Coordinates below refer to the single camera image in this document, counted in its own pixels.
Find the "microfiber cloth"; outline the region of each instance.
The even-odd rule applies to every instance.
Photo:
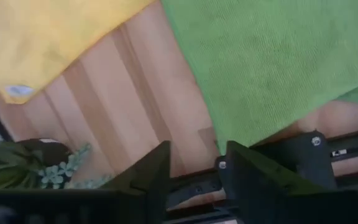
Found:
[[[24,103],[153,0],[0,0],[0,93]]]
[[[225,153],[358,99],[358,1],[163,0]]]

